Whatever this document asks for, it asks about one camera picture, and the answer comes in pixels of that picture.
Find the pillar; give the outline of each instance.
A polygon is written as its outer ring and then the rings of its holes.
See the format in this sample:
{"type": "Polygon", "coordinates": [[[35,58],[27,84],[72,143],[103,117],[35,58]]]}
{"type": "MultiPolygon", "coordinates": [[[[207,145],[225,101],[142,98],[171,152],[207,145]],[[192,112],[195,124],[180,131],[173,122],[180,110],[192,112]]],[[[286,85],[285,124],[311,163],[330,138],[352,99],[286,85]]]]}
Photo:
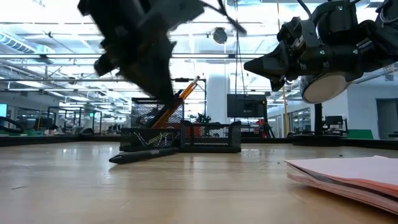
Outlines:
{"type": "Polygon", "coordinates": [[[229,75],[224,73],[212,73],[207,78],[207,116],[210,122],[229,124],[226,116],[226,95],[229,93],[229,75]]]}

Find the desk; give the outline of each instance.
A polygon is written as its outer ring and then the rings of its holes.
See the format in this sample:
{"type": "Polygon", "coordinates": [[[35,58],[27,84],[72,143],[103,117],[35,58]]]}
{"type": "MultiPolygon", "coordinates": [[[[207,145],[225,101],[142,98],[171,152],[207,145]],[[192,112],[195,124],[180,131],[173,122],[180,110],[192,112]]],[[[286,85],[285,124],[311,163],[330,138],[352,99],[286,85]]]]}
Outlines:
{"type": "Polygon", "coordinates": [[[286,177],[284,159],[398,157],[358,147],[243,144],[241,154],[108,162],[117,142],[0,148],[1,223],[384,224],[393,214],[286,177]]]}

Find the wall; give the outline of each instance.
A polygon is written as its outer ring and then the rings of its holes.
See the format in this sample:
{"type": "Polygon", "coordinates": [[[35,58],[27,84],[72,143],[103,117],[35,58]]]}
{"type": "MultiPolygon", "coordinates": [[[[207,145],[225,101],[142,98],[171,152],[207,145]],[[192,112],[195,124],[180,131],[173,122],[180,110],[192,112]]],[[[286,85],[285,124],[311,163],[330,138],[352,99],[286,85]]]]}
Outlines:
{"type": "Polygon", "coordinates": [[[322,103],[322,116],[343,116],[349,120],[348,113],[348,92],[347,90],[340,95],[322,103]]]}
{"type": "Polygon", "coordinates": [[[348,129],[370,129],[379,139],[376,99],[398,98],[396,86],[361,86],[348,88],[348,129]]]}

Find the stack of paper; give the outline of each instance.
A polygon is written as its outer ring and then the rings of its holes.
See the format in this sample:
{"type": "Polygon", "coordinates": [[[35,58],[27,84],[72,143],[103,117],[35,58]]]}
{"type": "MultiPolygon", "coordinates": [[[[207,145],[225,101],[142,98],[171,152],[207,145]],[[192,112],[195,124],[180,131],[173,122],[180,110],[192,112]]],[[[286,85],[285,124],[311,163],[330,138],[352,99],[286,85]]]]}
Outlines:
{"type": "Polygon", "coordinates": [[[398,214],[398,159],[382,156],[286,161],[288,178],[398,214]]]}

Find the black mesh pencil holder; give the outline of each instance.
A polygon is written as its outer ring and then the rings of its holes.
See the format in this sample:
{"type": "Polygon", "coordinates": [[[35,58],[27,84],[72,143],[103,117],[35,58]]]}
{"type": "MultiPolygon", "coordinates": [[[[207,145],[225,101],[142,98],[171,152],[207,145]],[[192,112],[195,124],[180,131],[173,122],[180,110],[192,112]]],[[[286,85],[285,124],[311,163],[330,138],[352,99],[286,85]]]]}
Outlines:
{"type": "Polygon", "coordinates": [[[181,122],[180,152],[241,152],[241,122],[200,124],[181,122]]]}
{"type": "Polygon", "coordinates": [[[174,128],[123,128],[120,151],[137,152],[180,146],[180,130],[174,128]]]}
{"type": "MultiPolygon", "coordinates": [[[[178,128],[184,118],[184,103],[181,98],[175,98],[179,103],[177,109],[166,121],[164,128],[178,128]]],[[[154,98],[131,98],[131,128],[151,128],[162,117],[168,108],[154,98]]]]}

